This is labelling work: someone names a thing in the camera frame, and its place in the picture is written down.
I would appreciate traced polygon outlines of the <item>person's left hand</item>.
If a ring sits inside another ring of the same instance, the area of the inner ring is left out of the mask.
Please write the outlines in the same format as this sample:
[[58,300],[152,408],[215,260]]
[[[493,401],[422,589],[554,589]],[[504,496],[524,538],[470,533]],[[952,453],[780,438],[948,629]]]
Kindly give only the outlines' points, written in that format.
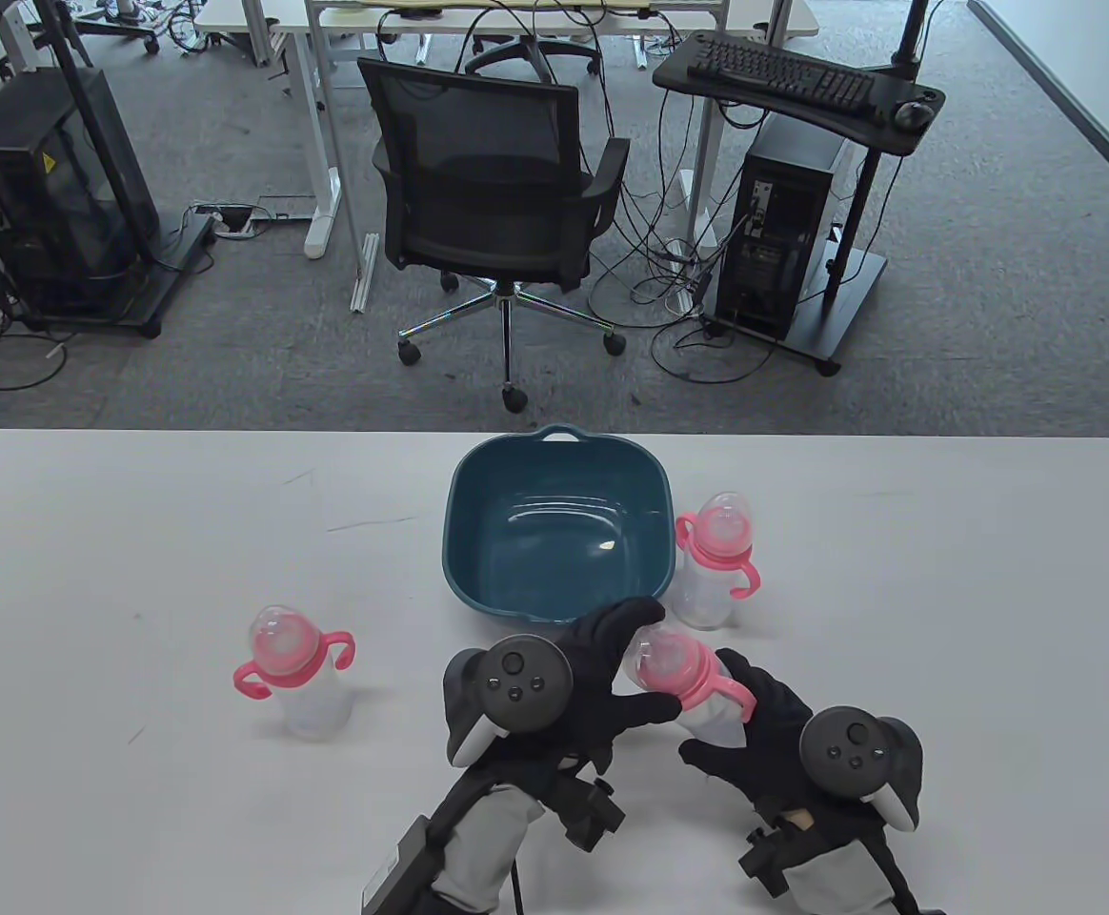
[[554,640],[571,667],[574,689],[563,714],[529,735],[494,738],[481,765],[528,765],[581,770],[603,775],[613,761],[615,738],[630,729],[675,721],[682,713],[672,694],[619,697],[613,682],[635,632],[665,619],[657,598],[632,597],[598,607]]

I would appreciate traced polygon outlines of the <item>person's right hand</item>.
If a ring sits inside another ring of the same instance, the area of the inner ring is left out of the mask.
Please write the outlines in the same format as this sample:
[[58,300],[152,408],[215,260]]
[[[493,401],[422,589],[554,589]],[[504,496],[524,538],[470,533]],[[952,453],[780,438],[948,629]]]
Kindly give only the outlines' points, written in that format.
[[690,738],[679,746],[682,762],[740,790],[772,827],[812,833],[826,848],[841,848],[851,841],[885,841],[885,822],[869,804],[830,796],[804,770],[798,742],[813,715],[811,706],[736,650],[724,645],[716,655],[729,675],[756,699],[745,726],[746,743],[723,748]]

